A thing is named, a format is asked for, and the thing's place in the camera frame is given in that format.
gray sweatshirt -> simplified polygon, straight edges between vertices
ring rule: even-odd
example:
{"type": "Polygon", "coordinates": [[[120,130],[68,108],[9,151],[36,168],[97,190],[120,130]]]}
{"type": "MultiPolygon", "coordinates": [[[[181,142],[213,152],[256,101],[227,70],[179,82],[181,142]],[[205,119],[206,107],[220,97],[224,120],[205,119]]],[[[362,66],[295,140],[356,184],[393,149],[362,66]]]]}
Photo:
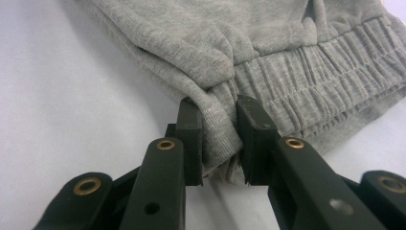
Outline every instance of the gray sweatshirt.
{"type": "Polygon", "coordinates": [[[237,95],[320,153],[406,94],[406,29],[378,0],[79,0],[174,100],[204,120],[205,173],[243,181],[237,95]]]}

gray garment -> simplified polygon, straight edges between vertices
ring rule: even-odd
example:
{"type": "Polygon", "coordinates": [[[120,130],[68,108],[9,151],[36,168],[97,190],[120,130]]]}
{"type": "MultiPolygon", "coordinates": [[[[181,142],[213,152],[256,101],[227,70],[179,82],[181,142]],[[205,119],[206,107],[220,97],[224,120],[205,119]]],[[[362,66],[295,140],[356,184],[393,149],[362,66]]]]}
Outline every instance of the gray garment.
{"type": "Polygon", "coordinates": [[[238,94],[320,153],[405,95],[406,29],[378,0],[79,2],[169,96],[197,103],[205,172],[227,182],[242,181],[238,94]]]}

white background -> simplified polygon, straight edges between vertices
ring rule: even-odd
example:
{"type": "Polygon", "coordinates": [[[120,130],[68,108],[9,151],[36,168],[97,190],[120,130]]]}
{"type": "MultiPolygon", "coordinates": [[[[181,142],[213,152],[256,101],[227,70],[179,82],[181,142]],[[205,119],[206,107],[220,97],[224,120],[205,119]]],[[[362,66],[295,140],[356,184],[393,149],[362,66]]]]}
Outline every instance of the white background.
{"type": "MultiPolygon", "coordinates": [[[[74,2],[0,1],[0,229],[33,228],[79,174],[138,167],[177,108],[74,2]]],[[[403,100],[325,159],[357,181],[406,176],[405,117],[403,100]]],[[[187,229],[278,229],[265,187],[204,184],[187,188],[187,229]]]]}

